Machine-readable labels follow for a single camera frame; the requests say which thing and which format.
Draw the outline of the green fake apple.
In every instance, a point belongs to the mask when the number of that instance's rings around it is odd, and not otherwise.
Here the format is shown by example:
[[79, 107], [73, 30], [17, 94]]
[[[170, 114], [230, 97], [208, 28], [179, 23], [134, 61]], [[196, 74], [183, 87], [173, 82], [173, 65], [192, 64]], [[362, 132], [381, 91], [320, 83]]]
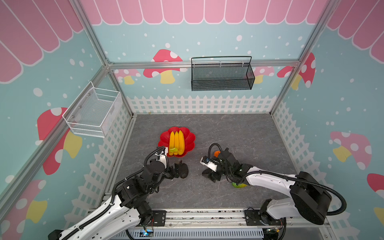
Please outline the green fake apple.
[[248, 185], [246, 185], [246, 184], [237, 184], [237, 183], [232, 183], [232, 186], [234, 187], [234, 188], [237, 188], [237, 189], [241, 189], [241, 188], [245, 188], [245, 187], [247, 187]]

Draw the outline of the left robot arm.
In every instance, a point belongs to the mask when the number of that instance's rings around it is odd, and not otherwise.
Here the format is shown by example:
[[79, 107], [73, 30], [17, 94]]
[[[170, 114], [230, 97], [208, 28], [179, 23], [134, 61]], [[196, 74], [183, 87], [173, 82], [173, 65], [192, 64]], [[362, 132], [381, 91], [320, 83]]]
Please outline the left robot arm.
[[165, 179], [174, 177], [168, 148], [158, 147], [144, 160], [141, 170], [113, 186], [111, 196], [99, 208], [66, 230], [54, 230], [50, 240], [108, 240], [117, 233], [137, 225], [147, 226], [153, 211], [147, 202], [159, 191]]

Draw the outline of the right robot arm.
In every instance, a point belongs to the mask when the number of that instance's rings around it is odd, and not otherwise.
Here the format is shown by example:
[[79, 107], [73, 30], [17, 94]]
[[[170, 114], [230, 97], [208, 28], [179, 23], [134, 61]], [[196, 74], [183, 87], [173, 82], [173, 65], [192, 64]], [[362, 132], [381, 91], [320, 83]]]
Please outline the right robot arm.
[[342, 214], [347, 208], [347, 201], [340, 193], [320, 184], [307, 172], [284, 175], [240, 164], [229, 149], [223, 150], [219, 144], [211, 144], [209, 150], [214, 146], [219, 148], [218, 151], [200, 160], [206, 166], [202, 173], [204, 177], [214, 183], [226, 178], [236, 188], [257, 186], [286, 196], [281, 200], [265, 200], [259, 210], [246, 210], [249, 225], [271, 226], [277, 222], [283, 225], [293, 217], [323, 225], [327, 216]]

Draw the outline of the dark fake avocado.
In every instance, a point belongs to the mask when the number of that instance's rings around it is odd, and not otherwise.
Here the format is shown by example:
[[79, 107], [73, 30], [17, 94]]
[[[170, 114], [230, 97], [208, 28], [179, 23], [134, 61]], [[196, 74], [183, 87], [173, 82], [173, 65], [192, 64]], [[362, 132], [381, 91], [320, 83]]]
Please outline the dark fake avocado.
[[176, 166], [176, 169], [177, 169], [177, 174], [178, 174], [179, 178], [181, 178], [181, 179], [187, 178], [187, 176], [189, 174], [189, 168], [188, 168], [187, 164], [180, 163]]

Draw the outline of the orange fake orange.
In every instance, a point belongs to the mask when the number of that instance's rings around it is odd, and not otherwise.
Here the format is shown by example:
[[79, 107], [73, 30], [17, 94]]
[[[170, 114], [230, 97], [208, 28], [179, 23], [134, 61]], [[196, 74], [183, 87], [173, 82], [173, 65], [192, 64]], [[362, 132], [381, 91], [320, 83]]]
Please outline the orange fake orange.
[[221, 153], [220, 151], [216, 151], [216, 152], [214, 153], [214, 156], [215, 156], [216, 158], [218, 158], [220, 153]]

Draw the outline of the yellow fake banana bunch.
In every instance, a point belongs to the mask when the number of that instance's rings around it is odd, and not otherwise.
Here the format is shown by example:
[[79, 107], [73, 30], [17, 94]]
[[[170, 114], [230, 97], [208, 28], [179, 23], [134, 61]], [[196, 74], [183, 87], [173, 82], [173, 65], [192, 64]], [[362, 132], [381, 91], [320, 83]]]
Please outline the yellow fake banana bunch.
[[182, 156], [185, 153], [185, 147], [184, 133], [181, 130], [178, 132], [171, 132], [169, 140], [169, 156]]

